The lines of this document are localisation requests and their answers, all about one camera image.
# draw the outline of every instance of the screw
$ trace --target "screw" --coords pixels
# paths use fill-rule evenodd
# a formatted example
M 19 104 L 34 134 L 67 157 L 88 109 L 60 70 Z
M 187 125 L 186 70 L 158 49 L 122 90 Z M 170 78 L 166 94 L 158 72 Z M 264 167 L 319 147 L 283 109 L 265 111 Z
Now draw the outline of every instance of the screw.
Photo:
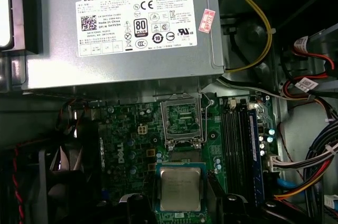
M 97 207 L 104 207 L 106 204 L 107 204 L 107 202 L 103 200 L 103 201 L 98 202 L 96 206 Z
M 236 201 L 236 200 L 237 200 L 237 197 L 236 197 L 235 195 L 230 195 L 230 196 L 228 196 L 228 199 L 229 199 L 230 201 Z
M 108 108 L 108 113 L 111 113 L 111 114 L 114 113 L 114 108 L 113 107 L 109 107 Z
M 266 204 L 268 207 L 276 207 L 276 204 L 273 203 L 273 202 L 270 202 L 270 201 L 266 202 L 265 204 Z

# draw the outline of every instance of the barcode sticker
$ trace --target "barcode sticker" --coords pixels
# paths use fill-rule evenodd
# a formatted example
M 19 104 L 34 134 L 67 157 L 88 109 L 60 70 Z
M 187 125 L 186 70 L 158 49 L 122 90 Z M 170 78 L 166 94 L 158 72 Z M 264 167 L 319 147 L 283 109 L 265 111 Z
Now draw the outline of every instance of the barcode sticker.
M 295 85 L 296 88 L 299 88 L 301 91 L 305 93 L 309 92 L 309 90 L 312 90 L 317 86 L 318 86 L 317 82 L 314 82 L 313 80 L 309 80 L 305 77 Z
M 213 18 L 216 12 L 213 10 L 205 9 L 202 17 L 202 21 L 199 27 L 199 31 L 204 33 L 210 33 Z
M 304 36 L 302 38 L 299 38 L 295 43 L 294 47 L 297 50 L 300 50 L 302 52 L 308 53 L 306 49 L 306 44 L 307 44 L 308 36 Z

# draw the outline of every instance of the ram slot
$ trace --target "ram slot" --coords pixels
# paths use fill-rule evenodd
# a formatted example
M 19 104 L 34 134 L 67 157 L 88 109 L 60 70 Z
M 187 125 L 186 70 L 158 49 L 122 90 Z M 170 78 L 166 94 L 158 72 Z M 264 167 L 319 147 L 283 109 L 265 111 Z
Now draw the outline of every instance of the ram slot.
M 222 120 L 224 164 L 227 172 L 227 192 L 253 200 L 252 168 L 248 161 L 250 152 L 249 118 L 245 108 L 225 110 Z

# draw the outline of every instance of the barcode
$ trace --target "barcode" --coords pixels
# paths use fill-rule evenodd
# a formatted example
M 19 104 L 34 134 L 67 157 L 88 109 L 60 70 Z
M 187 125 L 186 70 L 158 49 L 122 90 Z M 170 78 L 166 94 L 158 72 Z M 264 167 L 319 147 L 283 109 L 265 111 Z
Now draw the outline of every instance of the barcode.
M 97 29 L 96 15 L 82 16 L 81 27 L 82 27 L 82 31 L 96 30 Z
M 302 84 L 303 84 L 303 85 L 306 85 L 306 86 L 310 86 L 310 85 L 312 84 L 312 82 L 307 81 L 307 80 L 303 80 L 303 81 L 302 81 Z
M 304 39 L 303 39 L 303 38 L 301 38 L 301 39 L 298 39 L 298 40 L 295 42 L 295 44 L 303 44 L 303 41 L 304 41 Z

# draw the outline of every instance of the blue ram module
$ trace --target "blue ram module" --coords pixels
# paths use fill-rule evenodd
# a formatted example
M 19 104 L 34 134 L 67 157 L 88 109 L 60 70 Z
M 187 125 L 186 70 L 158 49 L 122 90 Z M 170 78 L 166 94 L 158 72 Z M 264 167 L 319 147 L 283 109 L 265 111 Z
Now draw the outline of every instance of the blue ram module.
M 260 148 L 258 140 L 257 114 L 255 110 L 248 111 L 249 114 L 249 130 L 250 130 L 250 150 L 252 152 L 252 172 L 253 172 L 253 186 L 255 190 L 256 205 L 264 202 L 264 185 L 262 163 L 260 158 Z

